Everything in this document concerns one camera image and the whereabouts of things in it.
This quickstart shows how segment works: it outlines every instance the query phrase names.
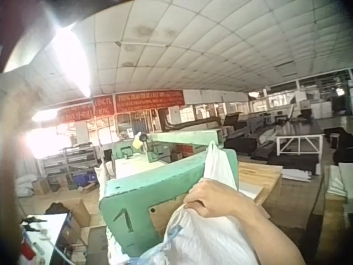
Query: table top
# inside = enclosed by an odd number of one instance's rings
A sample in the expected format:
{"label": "table top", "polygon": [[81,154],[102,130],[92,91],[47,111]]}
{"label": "table top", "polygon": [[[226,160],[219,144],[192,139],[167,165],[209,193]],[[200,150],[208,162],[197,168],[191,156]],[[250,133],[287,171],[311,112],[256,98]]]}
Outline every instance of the table top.
{"label": "table top", "polygon": [[239,162],[239,182],[263,187],[260,194],[254,199],[256,205],[262,205],[276,186],[281,175],[282,166]]}
{"label": "table top", "polygon": [[316,120],[311,123],[302,123],[300,121],[288,121],[282,127],[277,136],[306,136],[324,134]]}
{"label": "table top", "polygon": [[[56,241],[59,237],[61,228],[64,225],[67,214],[45,214],[45,215],[28,215],[27,217],[36,217],[37,219],[46,220],[47,222],[36,223],[33,222],[30,224],[32,228],[35,229],[46,229],[47,236],[50,238],[50,241],[53,245],[56,244]],[[29,240],[32,242],[36,242],[43,250],[44,255],[38,253],[37,249],[32,245],[31,248],[36,252],[37,260],[40,258],[44,258],[45,264],[50,264],[50,259],[53,254],[54,248],[48,242],[49,240],[42,240],[44,236],[42,236],[39,232],[27,232]]]}

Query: drop ceiling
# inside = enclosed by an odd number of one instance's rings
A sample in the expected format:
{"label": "drop ceiling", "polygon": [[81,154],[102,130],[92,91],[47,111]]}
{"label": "drop ceiling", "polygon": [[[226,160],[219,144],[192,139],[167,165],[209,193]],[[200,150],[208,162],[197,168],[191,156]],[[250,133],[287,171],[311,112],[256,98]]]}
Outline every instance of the drop ceiling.
{"label": "drop ceiling", "polygon": [[[250,92],[353,62],[347,15],[330,0],[135,0],[78,22],[94,95],[147,89]],[[132,43],[149,43],[150,46]],[[45,104],[82,98],[52,45],[18,75]]]}

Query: floor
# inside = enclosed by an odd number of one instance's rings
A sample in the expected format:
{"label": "floor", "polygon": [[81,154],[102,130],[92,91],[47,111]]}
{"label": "floor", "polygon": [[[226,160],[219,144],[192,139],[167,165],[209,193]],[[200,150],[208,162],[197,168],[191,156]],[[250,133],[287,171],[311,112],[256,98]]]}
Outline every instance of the floor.
{"label": "floor", "polygon": [[[342,126],[347,132],[353,133],[353,118],[351,117],[337,117],[319,120],[318,122],[323,129]],[[324,169],[324,165],[331,164],[331,154],[332,151],[325,141],[322,169]],[[238,156],[238,158],[240,161],[244,162],[255,162],[249,160],[249,157],[245,156]],[[281,193],[272,193],[264,203],[264,208],[271,215],[272,221],[288,234],[297,245],[300,244],[300,239],[307,227],[309,216],[311,214],[323,215],[325,202],[330,204],[330,201],[325,199],[324,189],[320,189],[322,180],[321,176],[317,176],[310,183],[283,179]],[[31,198],[21,198],[19,199],[19,202],[26,214],[43,214],[52,202],[82,198],[92,216],[90,227],[97,227],[105,225],[98,209],[98,197],[98,189],[88,194],[82,194],[77,190],[66,190],[61,188],[56,193],[49,193],[41,196],[35,195]],[[86,242],[89,229],[90,228],[87,227],[82,230],[82,237]],[[322,241],[325,240],[321,240],[320,242],[320,245],[323,246],[325,244],[322,243]]]}

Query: plastic bag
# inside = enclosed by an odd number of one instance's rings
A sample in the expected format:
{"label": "plastic bag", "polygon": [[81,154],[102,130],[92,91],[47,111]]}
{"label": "plastic bag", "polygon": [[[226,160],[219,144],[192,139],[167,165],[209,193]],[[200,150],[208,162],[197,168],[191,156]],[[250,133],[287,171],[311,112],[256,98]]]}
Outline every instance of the plastic bag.
{"label": "plastic bag", "polygon": [[[236,189],[227,154],[210,143],[204,177]],[[171,240],[170,230],[181,230]],[[182,205],[170,218],[163,243],[145,252],[137,264],[258,264],[253,249],[232,217],[203,218]]]}

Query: green sewing machine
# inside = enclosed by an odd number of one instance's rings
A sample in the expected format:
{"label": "green sewing machine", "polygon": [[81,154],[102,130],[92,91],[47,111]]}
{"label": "green sewing machine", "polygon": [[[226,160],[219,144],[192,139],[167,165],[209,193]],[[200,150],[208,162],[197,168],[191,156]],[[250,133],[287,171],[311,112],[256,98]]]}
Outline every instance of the green sewing machine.
{"label": "green sewing machine", "polygon": [[[214,141],[223,147],[219,129],[204,131],[163,132],[147,135],[147,160],[157,156],[153,143],[177,143],[208,146]],[[234,150],[223,149],[228,157],[234,179],[238,185],[238,161]],[[189,189],[204,174],[206,151],[166,163],[121,179],[107,182],[99,209],[104,221],[124,253],[139,257],[163,240],[165,227],[171,214],[182,204]]]}

